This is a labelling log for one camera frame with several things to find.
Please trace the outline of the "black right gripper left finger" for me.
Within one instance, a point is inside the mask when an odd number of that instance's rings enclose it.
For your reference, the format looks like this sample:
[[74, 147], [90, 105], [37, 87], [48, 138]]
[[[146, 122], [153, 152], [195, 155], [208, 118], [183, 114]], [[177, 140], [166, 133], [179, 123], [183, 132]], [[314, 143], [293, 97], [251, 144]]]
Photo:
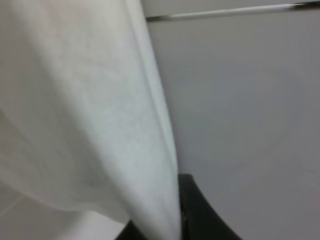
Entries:
[[149, 240], [130, 220], [115, 240]]

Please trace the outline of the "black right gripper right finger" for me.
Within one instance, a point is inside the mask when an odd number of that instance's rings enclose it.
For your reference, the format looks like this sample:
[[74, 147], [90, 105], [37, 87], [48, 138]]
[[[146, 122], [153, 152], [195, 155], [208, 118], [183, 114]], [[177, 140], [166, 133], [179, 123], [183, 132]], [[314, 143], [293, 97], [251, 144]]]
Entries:
[[183, 240], [241, 240], [208, 203], [191, 174], [179, 174]]

